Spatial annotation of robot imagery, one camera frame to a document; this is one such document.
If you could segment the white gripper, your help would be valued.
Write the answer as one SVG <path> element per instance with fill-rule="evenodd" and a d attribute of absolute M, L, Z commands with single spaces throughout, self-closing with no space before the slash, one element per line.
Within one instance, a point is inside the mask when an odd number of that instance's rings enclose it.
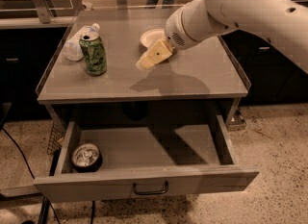
<path fill-rule="evenodd" d="M 206 10 L 203 6 L 184 6 L 167 20 L 165 35 L 168 39 L 155 40 L 136 63 L 139 70 L 147 70 L 172 56 L 173 47 L 184 50 L 196 46 L 206 37 Z"/>

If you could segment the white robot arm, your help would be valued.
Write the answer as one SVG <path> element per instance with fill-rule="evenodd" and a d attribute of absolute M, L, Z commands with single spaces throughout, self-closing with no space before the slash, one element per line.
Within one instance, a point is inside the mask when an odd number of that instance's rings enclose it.
<path fill-rule="evenodd" d="M 242 30 L 257 36 L 308 72 L 308 8 L 292 0 L 192 0 L 167 20 L 165 35 L 137 61 L 149 69 L 174 50 Z"/>

